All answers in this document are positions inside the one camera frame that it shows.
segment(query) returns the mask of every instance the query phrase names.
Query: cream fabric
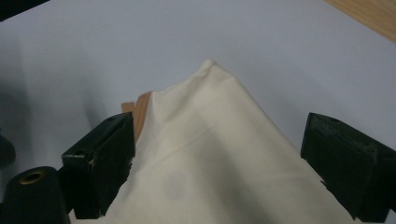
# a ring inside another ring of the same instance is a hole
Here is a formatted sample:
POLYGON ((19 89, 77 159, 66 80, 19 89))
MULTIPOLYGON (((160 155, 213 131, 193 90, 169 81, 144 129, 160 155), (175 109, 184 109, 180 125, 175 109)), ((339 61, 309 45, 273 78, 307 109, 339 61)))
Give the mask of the cream fabric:
POLYGON ((73 223, 357 223, 241 84, 213 61, 152 93, 128 181, 73 223))

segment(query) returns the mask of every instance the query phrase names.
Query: wooden edge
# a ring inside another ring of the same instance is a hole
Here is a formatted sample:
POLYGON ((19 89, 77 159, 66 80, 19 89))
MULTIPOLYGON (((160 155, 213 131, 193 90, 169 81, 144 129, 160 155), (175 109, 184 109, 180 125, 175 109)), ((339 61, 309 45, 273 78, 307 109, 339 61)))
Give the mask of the wooden edge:
POLYGON ((396 43, 396 0, 325 0, 396 43))
POLYGON ((121 105, 122 113, 133 112, 134 113, 134 102, 123 103, 121 105))
POLYGON ((136 101, 134 110, 134 139, 136 142, 137 139, 139 139, 139 136, 142 133, 143 126, 145 124, 150 97, 151 91, 142 94, 136 101))
POLYGON ((139 96, 136 101, 121 104, 122 113, 132 112, 134 114, 134 141, 137 142, 145 124, 146 113, 149 107, 151 91, 139 96))

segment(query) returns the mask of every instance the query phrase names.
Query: white background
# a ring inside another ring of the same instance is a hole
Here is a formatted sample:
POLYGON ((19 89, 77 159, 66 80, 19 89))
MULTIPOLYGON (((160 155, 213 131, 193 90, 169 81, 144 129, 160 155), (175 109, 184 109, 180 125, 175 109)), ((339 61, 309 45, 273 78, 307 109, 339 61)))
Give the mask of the white background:
POLYGON ((206 58, 236 75, 297 149, 308 112, 396 148, 396 44, 322 0, 52 0, 0 22, 0 127, 18 154, 1 191, 28 168, 60 168, 120 103, 206 58))

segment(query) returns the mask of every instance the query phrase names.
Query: white cloth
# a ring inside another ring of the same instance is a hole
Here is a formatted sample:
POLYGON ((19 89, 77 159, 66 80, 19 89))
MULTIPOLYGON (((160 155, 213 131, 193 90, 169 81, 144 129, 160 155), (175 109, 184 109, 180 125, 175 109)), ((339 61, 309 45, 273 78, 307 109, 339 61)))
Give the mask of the white cloth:
POLYGON ((213 61, 152 94, 128 181, 73 223, 357 223, 240 83, 213 61))

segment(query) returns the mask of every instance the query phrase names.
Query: wooden block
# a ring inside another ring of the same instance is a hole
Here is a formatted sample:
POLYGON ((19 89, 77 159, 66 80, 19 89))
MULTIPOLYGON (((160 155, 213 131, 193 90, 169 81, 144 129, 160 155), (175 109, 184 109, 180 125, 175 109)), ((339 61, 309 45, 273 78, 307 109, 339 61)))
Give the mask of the wooden block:
POLYGON ((396 0, 325 0, 396 43, 396 0))
POLYGON ((137 142, 140 134, 142 133, 143 126, 145 124, 146 113, 149 107, 149 98, 151 96, 151 91, 146 92, 139 96, 136 101, 123 103, 121 105, 122 113, 132 112, 134 114, 134 141, 137 142))

